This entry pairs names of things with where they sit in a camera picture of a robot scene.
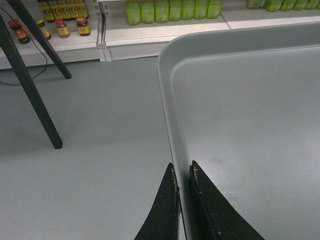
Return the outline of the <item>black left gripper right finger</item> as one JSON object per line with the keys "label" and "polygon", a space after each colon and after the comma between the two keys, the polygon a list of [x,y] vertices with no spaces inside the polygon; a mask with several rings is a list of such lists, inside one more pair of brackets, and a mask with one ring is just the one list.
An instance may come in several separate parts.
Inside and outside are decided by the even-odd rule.
{"label": "black left gripper right finger", "polygon": [[195,240],[263,240],[229,203],[200,165],[189,166],[189,187]]}

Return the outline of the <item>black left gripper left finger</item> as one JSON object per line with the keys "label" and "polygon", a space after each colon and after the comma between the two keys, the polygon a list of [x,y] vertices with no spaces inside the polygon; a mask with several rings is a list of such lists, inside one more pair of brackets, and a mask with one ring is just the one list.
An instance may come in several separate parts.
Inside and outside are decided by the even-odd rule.
{"label": "black left gripper left finger", "polygon": [[180,222],[180,188],[174,165],[169,163],[150,212],[136,240],[177,240]]}

